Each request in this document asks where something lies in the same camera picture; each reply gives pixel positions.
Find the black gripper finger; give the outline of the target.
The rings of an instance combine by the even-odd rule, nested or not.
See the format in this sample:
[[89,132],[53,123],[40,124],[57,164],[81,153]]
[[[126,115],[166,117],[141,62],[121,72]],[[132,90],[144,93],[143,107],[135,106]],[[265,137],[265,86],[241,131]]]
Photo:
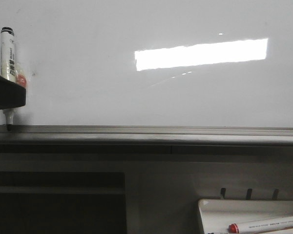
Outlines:
[[0,76],[0,110],[26,105],[26,89]]

